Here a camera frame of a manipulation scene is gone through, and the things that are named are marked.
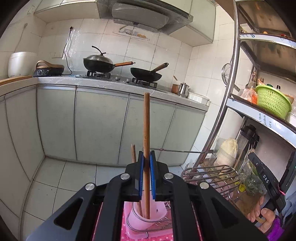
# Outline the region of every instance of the green colander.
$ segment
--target green colander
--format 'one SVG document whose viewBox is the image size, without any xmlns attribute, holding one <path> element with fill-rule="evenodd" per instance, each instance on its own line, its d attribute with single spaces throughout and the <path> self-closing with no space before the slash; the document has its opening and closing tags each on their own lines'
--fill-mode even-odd
<svg viewBox="0 0 296 241">
<path fill-rule="evenodd" d="M 257 105 L 284 119 L 292 106 L 289 99 L 280 91 L 267 85 L 256 87 Z"/>
</svg>

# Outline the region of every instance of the blue gripper pad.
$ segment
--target blue gripper pad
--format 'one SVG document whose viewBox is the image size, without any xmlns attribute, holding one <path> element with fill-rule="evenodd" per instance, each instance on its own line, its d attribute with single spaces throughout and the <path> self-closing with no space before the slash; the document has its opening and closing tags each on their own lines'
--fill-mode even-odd
<svg viewBox="0 0 296 241">
<path fill-rule="evenodd" d="M 154 165 L 153 165 L 153 155 L 150 152 L 150 176 L 151 176 L 151 193 L 152 193 L 152 199 L 155 200 L 156 197 L 156 181 L 155 181 L 155 175 L 154 175 Z"/>
<path fill-rule="evenodd" d="M 139 178 L 139 196 L 140 196 L 140 199 L 142 199 L 142 194 L 143 194 L 143 171 L 144 171 L 144 153 L 142 152 L 140 178 Z"/>
</svg>

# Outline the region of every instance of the metal pitcher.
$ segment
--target metal pitcher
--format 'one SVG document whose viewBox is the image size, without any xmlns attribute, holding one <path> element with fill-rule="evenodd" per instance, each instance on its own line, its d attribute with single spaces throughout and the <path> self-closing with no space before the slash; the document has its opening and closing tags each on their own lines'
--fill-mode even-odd
<svg viewBox="0 0 296 241">
<path fill-rule="evenodd" d="M 188 91 L 189 91 L 189 85 L 187 85 L 186 83 L 181 83 L 178 87 L 178 95 L 182 96 L 182 97 L 186 97 L 188 96 Z"/>
</svg>

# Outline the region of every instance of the range hood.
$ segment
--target range hood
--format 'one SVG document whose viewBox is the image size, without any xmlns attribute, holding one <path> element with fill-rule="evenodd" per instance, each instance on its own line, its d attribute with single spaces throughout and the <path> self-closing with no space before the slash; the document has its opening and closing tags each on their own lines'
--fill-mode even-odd
<svg viewBox="0 0 296 241">
<path fill-rule="evenodd" d="M 151 32 L 172 32 L 193 21 L 193 16 L 159 0 L 98 0 L 100 18 Z"/>
</svg>

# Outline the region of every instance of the human hand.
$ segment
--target human hand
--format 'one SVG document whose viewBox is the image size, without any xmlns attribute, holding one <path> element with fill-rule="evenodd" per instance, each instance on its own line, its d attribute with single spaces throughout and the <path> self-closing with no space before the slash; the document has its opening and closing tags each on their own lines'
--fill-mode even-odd
<svg viewBox="0 0 296 241">
<path fill-rule="evenodd" d="M 265 233 L 272 226 L 272 223 L 273 223 L 276 215 L 274 214 L 273 211 L 271 211 L 268 208 L 262 208 L 262 210 L 260 210 L 260 206 L 263 204 L 263 202 L 264 202 L 264 196 L 262 196 L 259 199 L 259 201 L 255 205 L 253 210 L 247 215 L 247 218 L 253 223 L 253 222 L 255 222 L 256 217 L 259 217 L 259 215 L 261 213 L 262 216 L 265 217 L 266 221 L 259 227 L 259 230 L 261 232 Z"/>
</svg>

